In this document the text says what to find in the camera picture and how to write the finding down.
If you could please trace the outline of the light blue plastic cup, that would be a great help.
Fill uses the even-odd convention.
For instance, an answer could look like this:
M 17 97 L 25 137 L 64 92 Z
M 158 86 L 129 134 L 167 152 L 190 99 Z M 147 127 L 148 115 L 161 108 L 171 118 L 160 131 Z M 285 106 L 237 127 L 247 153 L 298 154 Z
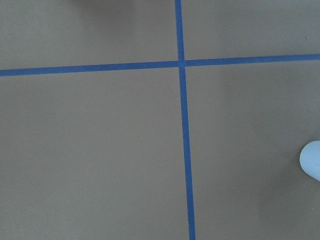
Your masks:
M 302 170 L 313 179 L 320 181 L 320 141 L 305 145 L 299 155 Z

